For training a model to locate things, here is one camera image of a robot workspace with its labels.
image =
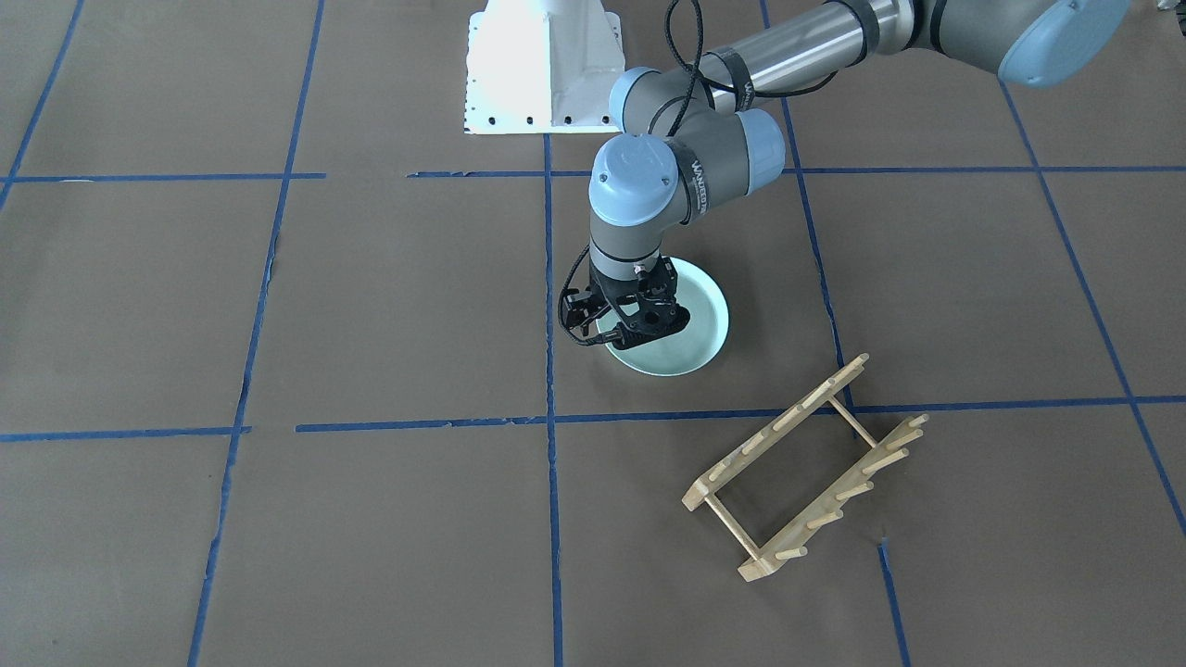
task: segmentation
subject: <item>plate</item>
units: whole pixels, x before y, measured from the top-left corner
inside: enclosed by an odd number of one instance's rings
[[[671,263],[680,274],[676,301],[691,315],[688,326],[678,333],[629,350],[619,350],[612,343],[606,345],[621,363],[658,377],[686,375],[703,368],[721,351],[729,332],[729,307],[716,282],[691,262],[671,258]],[[610,311],[597,320],[598,332],[608,331],[619,322],[618,313]]]

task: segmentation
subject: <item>blue joint cap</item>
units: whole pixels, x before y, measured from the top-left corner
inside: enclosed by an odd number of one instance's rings
[[[671,202],[678,178],[675,153],[662,139],[619,134],[593,160],[589,205],[610,224],[642,224]]]
[[[621,115],[626,108],[626,96],[630,95],[630,89],[635,87],[635,82],[642,78],[644,74],[657,72],[659,70],[653,70],[651,68],[632,68],[621,74],[618,81],[613,82],[613,88],[610,89],[610,117],[613,119],[613,125],[618,126],[618,129],[625,131],[626,128],[621,125]]]
[[[738,114],[745,132],[745,148],[750,154],[750,189],[746,195],[769,185],[783,173],[786,166],[786,141],[778,122],[761,109],[750,109]]]
[[[1013,43],[996,76],[1033,88],[1061,83],[1108,44],[1127,12],[1128,0],[1059,0]]]

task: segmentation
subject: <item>black cable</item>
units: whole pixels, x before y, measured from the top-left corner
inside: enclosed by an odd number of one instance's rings
[[[720,81],[714,81],[712,78],[708,78],[704,76],[703,72],[700,71],[700,61],[701,57],[703,56],[702,51],[704,45],[704,25],[703,25],[703,17],[700,11],[700,0],[691,0],[691,6],[696,11],[696,59],[693,63],[689,63],[683,59],[683,55],[680,53],[680,49],[675,45],[675,39],[671,37],[671,13],[675,11],[676,5],[678,4],[680,0],[671,0],[671,4],[668,6],[667,15],[664,17],[663,20],[663,37],[667,39],[668,50],[671,51],[671,56],[675,57],[675,62],[680,63],[680,66],[682,66],[684,71],[687,71],[693,77],[693,80],[688,84],[688,93],[684,97],[687,100],[686,106],[681,108],[681,114],[677,117],[677,120],[683,120],[683,110],[687,108],[687,103],[691,102],[691,93],[696,88],[696,80],[703,81],[708,85],[718,90],[723,90],[732,95],[737,95],[738,91],[732,85],[727,85],[725,83],[721,83]],[[799,88],[796,90],[786,90],[780,93],[764,93],[759,90],[754,93],[754,97],[761,97],[765,100],[782,100],[785,97],[797,97],[799,95],[815,93],[816,90],[820,90],[824,85],[828,85],[828,83],[836,77],[836,74],[839,74],[839,71],[840,70],[829,74],[828,76],[823,77],[823,80],[820,81],[820,83],[815,83],[808,88]]]
[[[671,49],[675,49],[675,42],[671,39],[671,13],[675,12],[678,4],[680,0],[671,0],[671,4],[668,5],[667,15],[663,18],[664,34],[667,36],[668,46]],[[704,17],[700,11],[700,0],[691,0],[691,8],[696,13],[696,59],[688,72],[688,91],[683,94],[680,113],[671,121],[671,129],[668,131],[668,136],[675,136],[675,133],[680,131],[683,115],[688,113],[688,106],[691,104],[691,97],[696,93],[696,82],[702,76],[700,74],[700,59],[704,56]]]
[[[560,288],[561,299],[565,298],[563,293],[567,292],[569,285],[573,284],[573,277],[576,275],[576,269],[581,266],[581,262],[588,254],[589,254],[589,247],[588,244],[586,244],[585,249],[581,250],[581,254],[576,256],[576,261],[573,262],[573,268],[568,269],[568,278],[565,279],[565,285]],[[604,333],[598,333],[597,336],[592,336],[589,338],[578,338],[576,335],[573,333],[572,330],[568,329],[567,326],[561,326],[561,329],[565,330],[565,333],[568,333],[568,337],[572,338],[574,343],[584,348],[591,348],[593,345],[599,345],[601,343],[605,343]]]

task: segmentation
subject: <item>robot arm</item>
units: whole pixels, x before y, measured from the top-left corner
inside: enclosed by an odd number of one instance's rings
[[[754,103],[910,47],[1003,81],[1053,85],[1095,57],[1127,9],[1128,0],[829,0],[704,53],[682,116],[687,69],[626,71],[610,96],[624,134],[598,152],[589,180],[589,286],[579,292],[566,282],[561,323],[580,329],[582,344],[618,349],[683,330],[678,277],[659,253],[664,231],[767,185],[785,166],[778,123]],[[587,337],[610,309],[621,323]]]

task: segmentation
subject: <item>white metal base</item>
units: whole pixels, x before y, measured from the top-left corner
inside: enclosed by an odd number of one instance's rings
[[[465,131],[618,132],[610,89],[625,65],[621,20],[600,0],[490,0],[470,17]]]

